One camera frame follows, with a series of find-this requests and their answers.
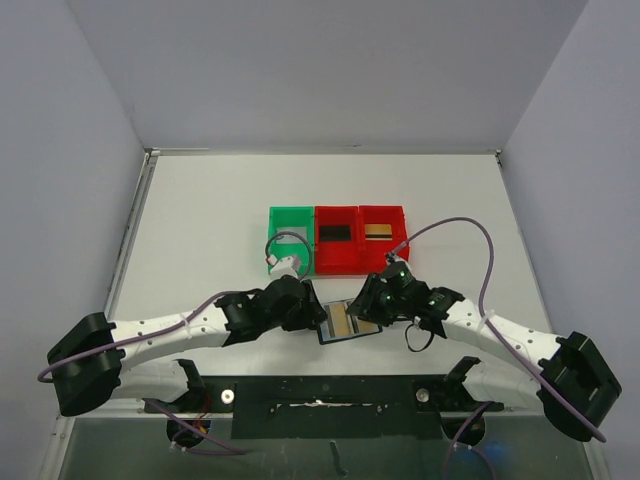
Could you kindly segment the green plastic bin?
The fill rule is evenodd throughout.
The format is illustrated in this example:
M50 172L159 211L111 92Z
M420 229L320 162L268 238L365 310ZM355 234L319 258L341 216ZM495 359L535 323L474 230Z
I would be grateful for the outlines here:
M315 210L312 206L271 206L265 257L271 261L295 255L300 277L315 272Z

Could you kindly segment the red plastic bin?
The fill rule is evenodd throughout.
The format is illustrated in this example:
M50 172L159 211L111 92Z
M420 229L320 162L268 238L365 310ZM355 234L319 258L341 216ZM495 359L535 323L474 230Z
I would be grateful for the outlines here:
M351 275L360 260L356 206L315 207L315 272Z
M359 214L364 238L362 272L379 273L387 265L386 254L408 238L404 209L400 205L361 205Z

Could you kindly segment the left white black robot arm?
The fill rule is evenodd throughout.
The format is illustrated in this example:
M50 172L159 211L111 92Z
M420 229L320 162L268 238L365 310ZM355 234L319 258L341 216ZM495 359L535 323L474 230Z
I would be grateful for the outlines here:
M191 312L138 321L97 312L51 348L38 380L53 385L64 417L116 398L171 404L200 386L196 367L180 353L252 342L277 328L313 329L326 318L312 282L290 275L263 289L216 293Z

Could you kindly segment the black leather card holder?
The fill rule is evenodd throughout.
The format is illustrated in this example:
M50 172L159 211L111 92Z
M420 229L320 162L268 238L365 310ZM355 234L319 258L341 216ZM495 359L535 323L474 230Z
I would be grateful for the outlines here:
M328 345L361 337L379 334L383 331L380 325L350 315L347 310L352 299L334 301L323 304L327 318L317 327L320 345Z

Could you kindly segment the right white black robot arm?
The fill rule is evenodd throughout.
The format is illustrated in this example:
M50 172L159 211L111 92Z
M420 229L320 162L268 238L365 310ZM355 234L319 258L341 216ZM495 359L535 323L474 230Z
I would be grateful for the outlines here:
M481 309L459 292L429 287L395 262L368 275L347 309L360 320L388 327L409 321L421 330L461 342L512 367L477 366L463 387L481 403L540 410L561 433L581 442L603 440L599 427L620 397L621 384L593 340L541 332Z

